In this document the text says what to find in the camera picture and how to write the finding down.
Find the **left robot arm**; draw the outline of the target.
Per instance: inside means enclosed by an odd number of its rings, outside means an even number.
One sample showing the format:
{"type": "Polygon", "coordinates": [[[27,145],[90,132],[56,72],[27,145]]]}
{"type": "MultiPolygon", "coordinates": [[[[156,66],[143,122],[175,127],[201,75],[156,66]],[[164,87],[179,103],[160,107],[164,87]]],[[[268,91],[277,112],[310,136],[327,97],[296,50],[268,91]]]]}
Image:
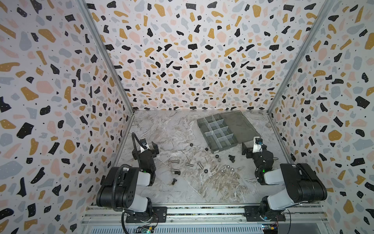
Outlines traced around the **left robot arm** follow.
{"type": "Polygon", "coordinates": [[[158,145],[152,142],[150,147],[145,139],[140,140],[141,147],[132,154],[139,166],[127,164],[113,167],[105,177],[96,197],[96,205],[111,208],[114,211],[152,213],[151,199],[136,194],[137,187],[149,187],[154,184],[156,165],[154,158],[159,154],[158,145]]]}

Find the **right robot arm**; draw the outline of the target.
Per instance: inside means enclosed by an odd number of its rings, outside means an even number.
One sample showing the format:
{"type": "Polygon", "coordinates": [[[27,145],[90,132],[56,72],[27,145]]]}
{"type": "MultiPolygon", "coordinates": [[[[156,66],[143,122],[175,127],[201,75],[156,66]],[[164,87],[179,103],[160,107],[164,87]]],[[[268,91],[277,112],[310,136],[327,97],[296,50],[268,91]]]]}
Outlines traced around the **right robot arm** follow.
{"type": "Polygon", "coordinates": [[[327,189],[307,163],[281,163],[273,169],[276,158],[267,150],[261,137],[253,138],[253,146],[242,144],[242,155],[252,159],[255,178],[261,185],[284,185],[280,192],[265,196],[259,213],[268,216],[270,212],[281,212],[301,203],[311,203],[327,199],[327,189]]]}

